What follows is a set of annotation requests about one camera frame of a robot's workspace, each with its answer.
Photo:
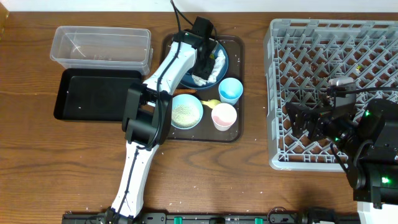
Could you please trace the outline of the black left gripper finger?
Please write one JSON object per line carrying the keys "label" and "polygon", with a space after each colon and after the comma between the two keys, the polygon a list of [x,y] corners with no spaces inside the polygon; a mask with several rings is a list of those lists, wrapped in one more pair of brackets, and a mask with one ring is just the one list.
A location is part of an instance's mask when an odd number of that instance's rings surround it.
{"label": "black left gripper finger", "polygon": [[201,78],[202,73],[202,65],[201,62],[196,62],[192,68],[192,75]]}
{"label": "black left gripper finger", "polygon": [[198,68],[198,76],[204,80],[207,80],[211,75],[213,69],[214,69],[213,63],[201,64]]}

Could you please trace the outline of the white tissue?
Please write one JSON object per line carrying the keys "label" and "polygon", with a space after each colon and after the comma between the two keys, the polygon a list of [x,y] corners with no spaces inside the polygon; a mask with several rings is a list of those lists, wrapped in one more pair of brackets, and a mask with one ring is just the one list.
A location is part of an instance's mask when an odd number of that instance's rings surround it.
{"label": "white tissue", "polygon": [[212,72],[211,72],[210,76],[208,77],[208,79],[205,80],[198,76],[192,75],[192,79],[193,79],[194,83],[197,86],[203,86],[203,85],[207,85],[207,84],[216,83],[217,78],[218,78],[219,74],[221,73],[221,70],[223,69],[225,64],[226,64],[226,54],[224,53],[224,50],[219,50],[217,53],[217,57],[215,58],[215,65],[214,65]]}

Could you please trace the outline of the pink cup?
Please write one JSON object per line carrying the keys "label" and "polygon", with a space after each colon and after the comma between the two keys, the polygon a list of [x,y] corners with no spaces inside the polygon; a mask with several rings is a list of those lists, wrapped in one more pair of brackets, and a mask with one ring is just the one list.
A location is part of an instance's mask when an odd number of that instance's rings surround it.
{"label": "pink cup", "polygon": [[235,107],[227,103],[216,105],[211,112],[211,118],[215,128],[219,131],[226,131],[237,120],[238,114]]}

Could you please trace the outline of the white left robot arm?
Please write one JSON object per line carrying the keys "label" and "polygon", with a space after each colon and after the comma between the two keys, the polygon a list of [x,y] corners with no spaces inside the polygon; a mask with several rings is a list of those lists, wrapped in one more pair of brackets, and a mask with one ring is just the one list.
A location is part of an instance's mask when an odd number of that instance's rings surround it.
{"label": "white left robot arm", "polygon": [[132,223],[141,212],[152,159],[170,130],[174,91],[186,73],[206,80],[215,70],[218,41],[212,36],[213,29],[203,17],[197,17],[191,29],[179,29],[156,72],[129,87],[122,121],[126,162],[105,223]]}

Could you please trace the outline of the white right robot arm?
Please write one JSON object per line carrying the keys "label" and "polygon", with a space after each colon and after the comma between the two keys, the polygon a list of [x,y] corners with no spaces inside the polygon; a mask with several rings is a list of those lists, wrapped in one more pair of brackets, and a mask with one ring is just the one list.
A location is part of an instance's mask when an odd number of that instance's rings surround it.
{"label": "white right robot arm", "polygon": [[339,160],[358,203],[361,223],[397,223],[397,103],[373,99],[358,124],[355,101],[339,99],[333,106],[308,109],[285,106],[294,136],[329,139],[347,155]]}

